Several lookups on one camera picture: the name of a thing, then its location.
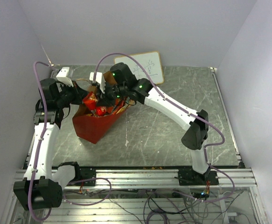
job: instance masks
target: black mounting bracket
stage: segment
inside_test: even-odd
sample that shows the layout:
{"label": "black mounting bracket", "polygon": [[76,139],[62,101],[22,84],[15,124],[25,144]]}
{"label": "black mounting bracket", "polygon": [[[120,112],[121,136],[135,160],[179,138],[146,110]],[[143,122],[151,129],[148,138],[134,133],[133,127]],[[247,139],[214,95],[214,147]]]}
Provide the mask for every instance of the black mounting bracket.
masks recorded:
{"label": "black mounting bracket", "polygon": [[178,170],[178,177],[180,186],[206,185],[209,181],[210,185],[219,185],[219,180],[216,171],[208,171],[207,175],[201,175],[195,172],[192,168],[185,168]]}
{"label": "black mounting bracket", "polygon": [[[97,173],[94,169],[92,168],[81,168],[81,178],[82,180],[86,180],[86,179],[91,179],[91,178],[96,178],[97,177]],[[88,186],[88,187],[94,187],[95,186],[95,182],[96,181],[88,181],[88,182],[84,182],[84,186]]]}

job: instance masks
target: handwriting on whiteboard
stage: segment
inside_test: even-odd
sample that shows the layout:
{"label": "handwriting on whiteboard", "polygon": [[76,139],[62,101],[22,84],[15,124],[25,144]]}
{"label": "handwriting on whiteboard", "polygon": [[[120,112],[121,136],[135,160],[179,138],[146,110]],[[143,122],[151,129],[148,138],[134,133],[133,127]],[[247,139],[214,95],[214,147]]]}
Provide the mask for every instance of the handwriting on whiteboard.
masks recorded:
{"label": "handwriting on whiteboard", "polygon": [[[149,74],[149,76],[156,76],[157,75],[156,73],[151,74],[151,68],[153,66],[154,66],[154,62],[150,59],[147,62],[147,64],[145,66],[143,66],[143,68]],[[144,74],[144,76],[146,76],[144,71],[137,64],[136,64],[136,67],[133,68],[132,72],[136,76],[137,79],[141,79],[143,77],[143,74]]]}

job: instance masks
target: wire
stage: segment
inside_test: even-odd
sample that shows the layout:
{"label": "wire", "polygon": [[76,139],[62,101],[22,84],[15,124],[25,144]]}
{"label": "wire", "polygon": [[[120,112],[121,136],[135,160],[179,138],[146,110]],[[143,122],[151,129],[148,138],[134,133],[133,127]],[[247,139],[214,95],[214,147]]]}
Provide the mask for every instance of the wire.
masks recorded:
{"label": "wire", "polygon": [[[209,166],[211,169],[214,169],[214,170],[216,170],[217,172],[220,172],[221,174],[225,175],[225,176],[231,181],[231,183],[232,183],[232,191],[231,191],[231,193],[230,193],[229,195],[227,195],[227,196],[223,196],[222,198],[218,198],[218,199],[215,199],[215,200],[210,200],[210,201],[208,201],[208,202],[217,202],[217,201],[226,199],[227,197],[230,197],[230,196],[233,194],[233,192],[235,191],[235,184],[234,184],[232,178],[231,178],[229,175],[227,175],[225,172],[223,172],[223,171],[221,171],[221,170],[215,168],[215,167],[212,166],[210,163],[208,163],[207,151],[206,151],[206,150],[207,150],[207,147],[210,147],[210,146],[219,146],[219,145],[222,145],[222,144],[225,142],[225,137],[224,137],[223,133],[222,133],[217,127],[215,127],[213,124],[211,124],[210,122],[206,121],[206,120],[203,119],[203,118],[198,117],[198,116],[195,115],[195,114],[190,113],[189,111],[187,111],[187,110],[184,109],[183,107],[179,106],[178,104],[176,104],[176,103],[173,102],[172,100],[166,98],[166,97],[161,93],[161,91],[158,89],[158,87],[153,83],[152,79],[150,78],[150,76],[149,76],[149,74],[146,72],[146,70],[143,68],[143,66],[142,66],[137,60],[135,60],[133,57],[131,57],[131,56],[127,55],[127,54],[123,54],[123,53],[110,53],[110,54],[107,54],[107,55],[103,56],[103,57],[99,60],[98,64],[97,64],[96,67],[95,67],[95,71],[94,71],[94,74],[93,74],[93,80],[94,80],[93,83],[96,83],[96,75],[97,75],[98,67],[99,67],[99,65],[101,64],[101,62],[102,62],[106,57],[109,57],[109,56],[112,56],[112,55],[123,55],[123,56],[128,57],[128,58],[131,59],[132,61],[134,61],[134,62],[135,62],[135,63],[143,70],[143,72],[145,73],[146,77],[147,77],[148,80],[150,81],[151,85],[154,87],[154,89],[158,92],[158,94],[159,94],[164,100],[168,101],[170,104],[174,105],[175,107],[177,107],[177,108],[180,109],[181,111],[185,112],[186,114],[188,114],[188,115],[190,115],[190,116],[192,116],[192,117],[194,117],[194,118],[196,118],[196,119],[202,121],[203,123],[207,124],[208,126],[212,127],[213,129],[215,129],[215,130],[219,133],[219,135],[220,135],[221,138],[222,138],[222,141],[221,141],[221,142],[218,142],[218,143],[209,143],[209,144],[206,144],[206,145],[203,147],[203,150],[204,150],[204,158],[205,158],[206,163],[208,164],[208,166]],[[195,199],[193,196],[186,195],[186,194],[183,194],[183,195],[186,196],[186,197],[190,197],[190,198],[192,198],[192,199]]]}
{"label": "wire", "polygon": [[[183,214],[189,214],[190,216],[191,216],[191,218],[193,219],[193,222],[194,223],[197,223],[197,224],[202,224],[202,223],[200,223],[200,222],[197,222],[197,221],[195,221],[195,219],[194,219],[194,217],[192,216],[192,213],[188,210],[189,208],[186,206],[186,208],[185,209],[182,209],[182,210],[179,210],[178,208],[177,208],[177,206],[168,198],[168,197],[166,197],[165,195],[161,195],[161,194],[159,194],[159,193],[157,193],[157,192],[153,192],[153,194],[156,194],[156,195],[160,195],[160,196],[162,196],[162,197],[164,197],[164,198],[166,198],[176,209],[177,209],[177,211],[178,212],[167,212],[167,211],[164,211],[152,198],[151,198],[151,196],[152,195],[148,195],[148,193],[146,192],[146,194],[147,194],[147,196],[148,196],[148,201],[146,201],[147,203],[148,203],[148,207],[150,208],[150,210],[151,210],[151,212],[154,212],[154,213],[159,213],[159,214],[170,214],[170,215],[176,215],[176,214],[181,214],[182,215],[182,217],[185,219],[185,217],[183,216]],[[154,203],[155,203],[155,205],[158,207],[158,210],[156,209],[156,210],[153,210],[151,207],[150,207],[150,205],[149,205],[149,200],[152,200]]]}
{"label": "wire", "polygon": [[152,196],[153,194],[155,194],[155,192],[152,192],[152,194],[151,194],[150,196],[148,196],[147,200],[146,200],[145,203],[144,203],[144,208],[143,208],[143,220],[144,220],[144,223],[145,223],[145,224],[149,224],[149,220],[146,220],[146,221],[145,221],[145,208],[146,208],[146,204],[147,204],[148,200],[151,198],[151,196]]}
{"label": "wire", "polygon": [[243,193],[243,191],[242,192],[240,192],[232,201],[231,201],[231,203],[230,203],[230,205],[226,208],[226,210],[225,211],[222,211],[212,222],[211,222],[211,224],[213,224],[213,222],[217,219],[217,218],[219,218],[219,216],[221,215],[221,214],[223,214],[224,213],[224,216],[223,216],[223,221],[224,221],[224,218],[225,218],[225,214],[226,214],[226,212],[227,212],[227,210],[230,208],[230,206],[232,205],[232,203],[235,201],[235,199],[237,199],[241,194]]}
{"label": "wire", "polygon": [[246,218],[247,218],[247,220],[248,220],[249,224],[251,224],[251,222],[250,222],[250,220],[249,220],[249,218],[247,217],[247,215],[246,215],[246,214],[243,214],[243,213],[238,213],[238,214],[239,214],[239,215],[246,216]]}
{"label": "wire", "polygon": [[134,101],[134,102],[135,102],[134,104],[129,104],[129,103],[126,101],[126,99],[125,99],[124,101],[125,101],[125,103],[126,103],[127,105],[130,105],[130,106],[135,106],[135,105],[137,104],[137,101]]}
{"label": "wire", "polygon": [[89,80],[87,80],[85,78],[78,78],[78,79],[76,79],[76,81],[86,81],[86,82],[90,83]]}
{"label": "wire", "polygon": [[[186,199],[186,201],[185,201],[186,209],[187,209],[187,211],[188,211],[188,214],[191,216],[192,220],[195,221],[194,216],[191,214],[191,212],[189,211],[189,209],[188,209],[188,207],[187,207],[187,206],[188,206],[188,204],[187,204],[187,199]],[[195,202],[194,202],[194,203],[191,203],[190,206],[191,206],[191,207],[194,207],[194,206],[195,206]]]}
{"label": "wire", "polygon": [[203,223],[203,220],[209,216],[209,211],[208,211],[209,209],[207,208],[207,204],[205,204],[205,208],[204,208],[204,212],[203,212],[204,214],[205,214],[206,209],[207,209],[207,215],[202,217],[202,223]]}
{"label": "wire", "polygon": [[85,195],[85,194],[83,194],[83,193],[79,193],[79,192],[76,192],[76,191],[74,191],[74,190],[67,190],[67,191],[66,191],[66,194],[68,194],[68,193],[72,193],[72,194],[76,194],[76,195]]}
{"label": "wire", "polygon": [[82,182],[81,186],[80,186],[80,190],[79,192],[82,194],[83,193],[83,186],[84,186],[84,182]]}
{"label": "wire", "polygon": [[91,179],[86,179],[86,180],[73,181],[73,182],[69,182],[69,184],[89,182],[89,181],[95,181],[95,180],[104,180],[104,181],[107,181],[109,183],[109,186],[110,186],[109,192],[102,200],[100,200],[98,202],[90,203],[90,204],[80,204],[80,203],[71,202],[71,201],[67,200],[66,199],[66,194],[63,195],[63,199],[65,200],[65,202],[68,202],[68,203],[73,204],[73,205],[80,205],[80,206],[90,206],[90,205],[95,205],[95,204],[103,202],[105,199],[107,199],[110,196],[111,191],[112,191],[112,185],[111,185],[111,182],[108,179],[97,177],[97,178],[91,178]]}
{"label": "wire", "polygon": [[179,209],[178,209],[178,207],[173,203],[173,201],[171,201],[167,196],[165,196],[165,195],[161,195],[161,194],[159,194],[158,193],[158,195],[160,195],[160,196],[162,196],[162,197],[164,197],[164,198],[166,198],[175,208],[176,208],[176,210],[178,211],[178,213],[184,218],[184,220],[187,220],[186,218],[185,218],[185,216],[183,215],[183,213],[181,212],[181,211],[179,211]]}
{"label": "wire", "polygon": [[147,215],[147,218],[146,218],[146,223],[149,223],[149,220],[151,219],[152,216],[154,215],[160,215],[162,218],[163,218],[163,221],[164,221],[164,224],[170,224],[170,221],[168,219],[168,217],[166,216],[165,213],[158,213],[158,212],[154,212],[154,211],[151,211],[148,215]]}
{"label": "wire", "polygon": [[47,121],[48,121],[47,102],[46,102],[46,98],[44,97],[44,93],[43,93],[43,90],[42,90],[42,85],[41,85],[41,82],[40,82],[40,79],[39,79],[39,76],[38,76],[38,73],[37,73],[37,70],[36,70],[37,64],[43,64],[43,65],[45,65],[45,66],[47,66],[49,68],[52,68],[54,70],[55,70],[55,68],[53,68],[52,66],[50,66],[49,64],[46,64],[44,62],[36,61],[36,62],[33,63],[33,71],[34,71],[35,78],[36,78],[36,81],[37,81],[39,93],[41,95],[42,102],[43,102],[44,123],[43,123],[42,133],[40,135],[40,138],[38,140],[38,144],[37,144],[37,147],[36,147],[35,159],[34,159],[33,169],[32,169],[32,175],[31,175],[30,184],[29,184],[29,188],[28,188],[28,209],[29,209],[29,212],[30,212],[32,218],[35,221],[42,222],[42,221],[46,220],[50,216],[52,209],[51,208],[49,209],[48,214],[46,215],[46,217],[38,218],[38,217],[36,217],[35,213],[33,212],[33,207],[32,207],[32,187],[33,187],[33,182],[35,180],[35,174],[36,174],[36,171],[37,171],[37,163],[38,163],[38,158],[39,158],[39,152],[40,152],[40,148],[41,148],[41,144],[42,144],[44,134],[45,134],[46,129],[47,129]]}
{"label": "wire", "polygon": [[114,201],[112,201],[111,199],[109,199],[109,200],[110,200],[111,202],[113,202],[114,204],[118,205],[122,210],[124,210],[124,211],[126,211],[127,213],[129,213],[129,214],[135,216],[135,217],[139,220],[139,222],[140,222],[141,224],[143,224],[142,221],[138,218],[138,216],[136,216],[134,213],[131,213],[131,212],[127,211],[125,208],[123,208],[123,207],[122,207],[120,204],[118,204],[117,202],[114,202]]}

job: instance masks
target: tabletop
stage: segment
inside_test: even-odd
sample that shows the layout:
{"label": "tabletop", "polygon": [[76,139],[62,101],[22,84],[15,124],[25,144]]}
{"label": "tabletop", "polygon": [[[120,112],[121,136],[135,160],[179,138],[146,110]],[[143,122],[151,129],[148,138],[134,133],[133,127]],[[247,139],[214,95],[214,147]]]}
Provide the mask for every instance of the tabletop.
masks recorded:
{"label": "tabletop", "polygon": [[[72,79],[89,78],[95,66],[70,66]],[[101,66],[104,73],[110,66]],[[166,94],[187,107],[209,114],[209,121],[226,138],[221,146],[209,147],[208,157],[213,165],[238,165],[219,92],[210,68],[164,66],[164,83],[158,85]],[[79,81],[87,89],[87,82]],[[192,164],[190,150],[181,142],[184,130],[161,112],[138,103],[130,107],[97,143],[77,137],[72,117],[78,109],[71,106],[69,116],[62,121],[53,166],[65,161],[77,161],[80,166],[187,166]],[[209,129],[207,142],[221,141],[220,135]]]}

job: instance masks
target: white enclosure wall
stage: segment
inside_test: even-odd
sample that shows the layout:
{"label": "white enclosure wall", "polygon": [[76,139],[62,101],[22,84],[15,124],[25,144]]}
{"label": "white enclosure wall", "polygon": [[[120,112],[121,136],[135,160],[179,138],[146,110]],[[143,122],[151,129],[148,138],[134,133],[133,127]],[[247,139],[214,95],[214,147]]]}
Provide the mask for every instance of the white enclosure wall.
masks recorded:
{"label": "white enclosure wall", "polygon": [[158,50],[163,65],[218,67],[256,0],[19,2],[54,64]]}
{"label": "white enclosure wall", "polygon": [[[0,0],[0,219],[34,132],[35,60],[47,61],[16,0]],[[42,78],[48,69],[39,68]]]}
{"label": "white enclosure wall", "polygon": [[257,1],[218,68],[218,81],[272,223],[272,1]]}

